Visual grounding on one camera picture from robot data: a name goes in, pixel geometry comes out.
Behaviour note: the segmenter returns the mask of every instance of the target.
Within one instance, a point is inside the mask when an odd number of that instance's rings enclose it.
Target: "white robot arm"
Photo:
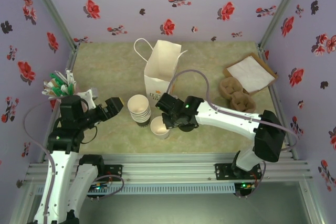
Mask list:
[[[92,90],[62,98],[61,117],[48,137],[48,147],[55,162],[55,173],[49,161],[46,186],[33,224],[77,224],[84,199],[98,174],[104,174],[104,163],[100,155],[84,155],[77,170],[77,176],[69,188],[71,172],[78,157],[84,131],[95,127],[117,115],[123,108],[120,98],[106,100],[106,107],[95,105]],[[82,102],[87,105],[84,112]],[[48,195],[51,178],[55,176],[53,189]],[[49,198],[48,214],[44,214]]]
[[[285,132],[252,121],[252,119],[259,119],[281,125],[271,111],[264,111],[260,115],[238,112],[218,106],[217,110],[214,110],[213,106],[210,106],[202,98],[190,96],[183,102],[168,93],[161,96],[156,107],[163,111],[163,122],[167,129],[178,127],[180,130],[188,132],[197,128],[199,124],[212,125],[236,132],[254,141],[254,145],[239,151],[234,159],[232,170],[237,177],[241,173],[251,171],[262,161],[277,162],[279,159]],[[243,115],[251,120],[219,113],[219,110]]]

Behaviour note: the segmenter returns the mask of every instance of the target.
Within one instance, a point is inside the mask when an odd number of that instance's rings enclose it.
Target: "white paper cup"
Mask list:
[[[149,109],[149,102],[144,95],[136,94],[128,100],[127,107],[131,114],[141,115]]]
[[[149,110],[149,111],[146,112],[146,114],[144,114],[144,115],[133,115],[133,114],[131,114],[131,117],[132,117],[133,119],[143,119],[143,118],[147,117],[147,116],[150,115],[150,114],[151,114],[151,111]]]
[[[143,118],[143,119],[134,119],[133,120],[136,122],[136,124],[140,127],[146,127],[149,125],[149,123],[151,122],[151,114],[149,114],[147,117]]]
[[[148,118],[150,118],[151,117],[151,114],[148,114],[147,116],[144,116],[144,117],[142,117],[142,118],[134,118],[134,117],[132,117],[133,118],[133,120],[135,120],[136,122],[143,122],[143,121],[146,121]]]
[[[170,134],[170,130],[168,130],[163,123],[162,116],[158,116],[152,120],[151,131],[160,139],[166,139]]]
[[[141,114],[133,114],[132,112],[130,112],[131,116],[136,116],[136,117],[146,116],[149,113],[151,113],[151,110],[149,108],[146,111],[144,111],[143,113],[141,113]]]

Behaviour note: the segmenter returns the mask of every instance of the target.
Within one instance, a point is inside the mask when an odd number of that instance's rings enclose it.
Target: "cardboard tray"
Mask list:
[[[249,56],[252,56],[271,76],[273,76],[275,79],[269,83],[269,85],[263,87],[262,89],[272,85],[277,79],[278,79],[278,76],[272,71],[272,69],[262,60],[259,58],[259,56],[255,55],[254,53],[250,53],[248,54],[247,56],[245,56],[243,59],[239,60],[239,61],[236,61],[230,65],[227,65],[224,70],[223,70],[223,74],[225,77],[233,77],[230,72],[227,70],[227,68],[241,62],[242,60],[244,60],[245,58],[249,57]],[[256,90],[256,91],[253,91],[251,93],[247,92],[245,89],[243,90],[244,93],[248,94],[248,95],[254,95],[255,93],[259,92],[260,90],[262,89],[259,89],[259,90]]]

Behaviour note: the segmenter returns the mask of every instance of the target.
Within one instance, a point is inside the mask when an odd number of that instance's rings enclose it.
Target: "floral wallpaper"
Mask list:
[[[71,49],[40,0],[0,0],[0,5],[0,223],[7,224],[28,165],[40,156],[23,129],[23,116],[46,101],[43,80],[64,71]],[[27,117],[27,131],[40,142],[50,116],[45,103]]]
[[[335,223],[336,23],[334,0],[291,0],[266,44],[269,65],[279,75],[279,99],[300,140],[318,189],[326,223]]]
[[[260,42],[280,1],[52,0],[74,42],[80,38],[87,38],[82,42],[135,41],[140,37],[149,41]]]

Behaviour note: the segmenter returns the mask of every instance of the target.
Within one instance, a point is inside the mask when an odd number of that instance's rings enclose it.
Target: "white napkin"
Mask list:
[[[252,56],[228,67],[227,70],[249,93],[263,89],[275,79]]]

